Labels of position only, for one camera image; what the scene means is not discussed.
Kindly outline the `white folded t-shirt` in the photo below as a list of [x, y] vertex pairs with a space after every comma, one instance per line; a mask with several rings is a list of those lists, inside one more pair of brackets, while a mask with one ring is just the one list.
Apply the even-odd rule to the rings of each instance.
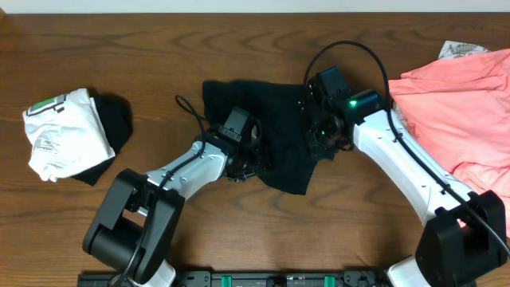
[[32, 144], [29, 166], [43, 181], [72, 177], [116, 155], [85, 88], [43, 100], [22, 116]]

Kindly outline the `black folded garment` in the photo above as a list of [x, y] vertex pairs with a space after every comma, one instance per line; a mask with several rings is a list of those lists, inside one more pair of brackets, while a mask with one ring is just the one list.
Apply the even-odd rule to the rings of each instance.
[[[128, 142], [133, 133], [131, 105], [115, 94], [97, 94], [93, 97], [106, 138], [116, 154]], [[115, 156], [91, 167], [72, 178], [94, 186], [103, 173], [112, 165]]]

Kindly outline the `black t-shirt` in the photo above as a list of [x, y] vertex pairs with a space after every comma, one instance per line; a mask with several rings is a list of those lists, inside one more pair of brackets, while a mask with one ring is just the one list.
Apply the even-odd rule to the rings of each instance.
[[226, 122], [239, 107], [261, 122], [262, 143], [272, 167], [258, 175], [267, 186], [292, 195], [305, 195], [317, 161], [304, 139], [304, 118], [297, 101], [301, 85], [263, 81], [204, 81], [204, 115], [212, 124]]

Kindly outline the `pink t-shirt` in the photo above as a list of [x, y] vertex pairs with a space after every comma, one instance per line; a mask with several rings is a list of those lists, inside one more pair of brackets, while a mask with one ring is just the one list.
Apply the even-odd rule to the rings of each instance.
[[509, 204], [509, 51], [434, 61], [389, 82], [410, 134], [476, 193]]

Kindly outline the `white printed garment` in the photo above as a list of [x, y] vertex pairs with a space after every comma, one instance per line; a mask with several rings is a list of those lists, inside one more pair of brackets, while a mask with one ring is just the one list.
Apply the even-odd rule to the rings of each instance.
[[469, 44], [457, 41], [445, 41], [441, 47], [438, 60], [455, 59], [459, 57], [467, 57], [478, 53], [488, 53], [489, 49], [483, 46]]

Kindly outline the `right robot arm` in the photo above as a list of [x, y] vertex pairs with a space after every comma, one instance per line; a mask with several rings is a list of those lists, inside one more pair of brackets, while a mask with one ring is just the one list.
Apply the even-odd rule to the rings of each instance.
[[424, 230], [415, 253], [387, 270], [393, 286], [474, 286], [508, 261], [502, 200], [475, 193], [440, 167], [376, 91], [353, 92], [338, 69], [329, 69], [308, 80], [301, 110], [313, 159], [358, 149], [417, 213]]

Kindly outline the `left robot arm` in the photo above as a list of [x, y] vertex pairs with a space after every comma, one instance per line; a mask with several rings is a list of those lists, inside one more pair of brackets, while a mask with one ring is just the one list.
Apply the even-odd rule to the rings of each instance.
[[169, 286], [166, 256], [184, 203], [222, 177], [235, 182], [264, 173], [270, 161], [259, 120], [214, 125], [189, 151], [158, 170], [121, 171], [110, 186], [83, 249], [117, 274], [109, 286]]

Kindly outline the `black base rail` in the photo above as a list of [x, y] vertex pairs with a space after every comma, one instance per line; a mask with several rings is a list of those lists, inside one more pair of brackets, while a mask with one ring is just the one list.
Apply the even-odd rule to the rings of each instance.
[[339, 273], [179, 273], [171, 283], [155, 279], [148, 286], [169, 287], [384, 287], [383, 271], [348, 270]]

